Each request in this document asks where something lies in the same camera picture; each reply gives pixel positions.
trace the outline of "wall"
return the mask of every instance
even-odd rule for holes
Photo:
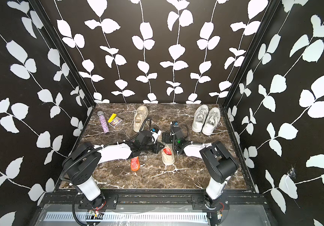
[[[41,3],[100,103],[222,103],[268,0]]]
[[[324,2],[280,3],[227,110],[279,225],[324,225]]]
[[[0,225],[53,191],[91,111],[78,88],[30,4],[0,1]]]

